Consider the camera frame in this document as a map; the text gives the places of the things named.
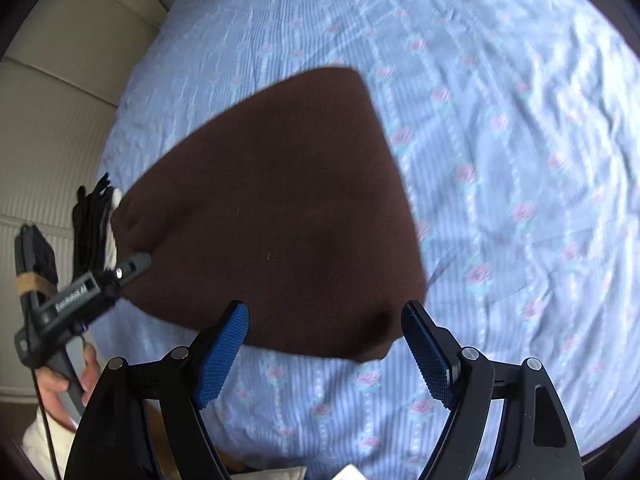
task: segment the black cable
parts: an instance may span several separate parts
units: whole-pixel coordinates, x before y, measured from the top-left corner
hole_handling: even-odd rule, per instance
[[[22,310],[24,318],[24,330],[27,339],[27,350],[31,353],[31,309],[24,308]],[[47,419],[47,411],[44,409],[44,403],[42,402],[42,395],[40,394],[40,387],[38,386],[38,378],[36,377],[36,370],[30,368],[31,380],[33,381],[33,387],[36,389],[36,396],[38,397],[38,408],[40,409],[40,415],[42,416],[42,422],[44,423],[44,433],[47,439],[47,447],[49,448],[49,459],[51,460],[51,467],[53,468],[53,475],[56,480],[62,480],[60,475],[60,468],[58,467],[58,460],[56,460],[56,450],[53,449],[53,439],[51,438],[51,429],[49,427],[49,420]]]
[[[62,480],[62,476],[60,476],[60,469],[58,468],[58,460],[56,460],[56,450],[53,449],[53,439],[51,438],[51,429],[49,427],[49,421],[47,420],[47,412],[44,409],[44,404],[42,403],[42,396],[40,395],[40,388],[38,387],[36,370],[34,370],[33,368],[31,368],[31,379],[33,380],[33,386],[36,388],[36,394],[38,396],[38,406],[40,409],[40,415],[42,416],[42,421],[44,423],[44,433],[47,438],[47,447],[49,448],[49,457],[51,459],[53,475],[56,477],[56,480]]]

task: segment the brown fabric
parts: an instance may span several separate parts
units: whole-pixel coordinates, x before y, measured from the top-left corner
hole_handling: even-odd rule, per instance
[[[351,70],[303,73],[209,121],[140,178],[112,225],[118,259],[153,259],[126,298],[194,329],[244,301],[252,346],[382,358],[404,303],[424,299],[400,177]]]

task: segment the blue bedsheet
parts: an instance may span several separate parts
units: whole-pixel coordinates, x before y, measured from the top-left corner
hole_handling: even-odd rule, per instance
[[[127,190],[222,110],[326,65],[368,85],[424,269],[440,273],[434,320],[492,359],[539,357],[583,453],[627,427],[640,415],[640,65],[586,0],[177,0],[99,173]],[[93,332],[130,362],[193,337],[127,303]],[[399,340],[362,365],[242,348],[204,417],[256,467],[324,479],[354,463],[397,480],[416,478],[446,415]]]

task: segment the pink rose print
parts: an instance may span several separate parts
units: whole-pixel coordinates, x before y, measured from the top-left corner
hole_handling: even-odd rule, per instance
[[[281,365],[271,365],[264,371],[264,375],[273,386],[277,386],[284,381],[286,372]]]
[[[604,187],[600,186],[594,189],[591,197],[596,204],[604,202]]]
[[[376,69],[375,74],[378,79],[387,79],[392,76],[393,72],[394,69],[390,66],[382,66]]]
[[[473,164],[460,164],[456,168],[456,182],[458,184],[472,184],[476,181],[476,168]]]
[[[419,40],[413,40],[409,42],[409,48],[411,50],[422,50],[426,46],[427,46],[427,42],[424,41],[422,38],[420,38]]]
[[[238,390],[236,395],[245,406],[250,406],[255,402],[254,396],[249,390]]]
[[[426,220],[418,221],[415,226],[416,234],[418,235],[418,240],[422,241],[431,236],[431,225]]]
[[[482,285],[491,278],[491,267],[487,262],[477,264],[471,267],[466,279],[472,285]]]
[[[451,99],[451,92],[448,88],[436,88],[431,92],[431,99],[446,103]]]
[[[516,222],[528,222],[533,218],[534,209],[529,202],[523,202],[513,208],[513,219]]]
[[[573,263],[580,258],[580,247],[575,242],[568,243],[562,249],[562,257],[566,262]]]
[[[407,458],[402,460],[402,463],[412,471],[419,473],[424,469],[424,466],[428,461],[429,461],[428,457],[413,455],[413,456],[408,456]]]
[[[561,352],[570,352],[571,350],[574,350],[577,346],[578,346],[578,336],[572,335],[564,340],[564,343],[562,343],[562,348],[560,350]]]
[[[553,152],[549,155],[548,164],[552,170],[564,170],[564,156],[560,152]]]
[[[408,144],[412,140],[414,140],[414,134],[409,128],[399,128],[389,136],[389,141],[392,146]]]
[[[328,404],[316,404],[312,413],[317,420],[327,420],[331,418],[331,407]]]
[[[359,390],[374,390],[380,387],[382,376],[378,370],[363,372],[356,377],[356,388]]]
[[[423,422],[433,413],[433,399],[414,400],[409,406],[409,418],[416,422]]]
[[[606,294],[611,290],[611,285],[613,285],[613,272],[608,272],[607,275],[602,280],[602,293]]]
[[[358,445],[364,450],[376,449],[380,446],[380,437],[375,435],[363,436]]]
[[[287,426],[280,426],[277,431],[281,437],[286,438],[287,440],[290,440],[296,436],[296,430],[294,430],[293,428],[288,428]]]
[[[566,119],[567,123],[571,124],[572,126],[580,125],[580,119],[574,113],[568,112],[567,114],[565,114],[564,118]]]
[[[507,131],[509,127],[509,118],[507,114],[500,114],[491,119],[491,127],[499,132]]]
[[[524,304],[522,317],[526,320],[536,319],[541,312],[542,301],[536,298],[535,300],[527,301],[527,303]]]
[[[518,83],[516,86],[516,92],[518,94],[526,94],[531,90],[529,83]]]
[[[591,368],[591,375],[597,375],[599,374],[601,371],[603,371],[606,368],[606,364],[604,361],[598,361],[596,364],[593,365],[593,367]]]

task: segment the textured grip pad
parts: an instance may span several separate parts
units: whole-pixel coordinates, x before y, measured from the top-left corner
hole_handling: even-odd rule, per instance
[[[248,329],[249,310],[245,304],[238,303],[200,365],[193,400],[201,410],[218,398]]]
[[[402,333],[431,397],[440,400],[445,408],[452,409],[455,396],[451,388],[450,363],[444,352],[411,304],[402,309],[401,322]]]

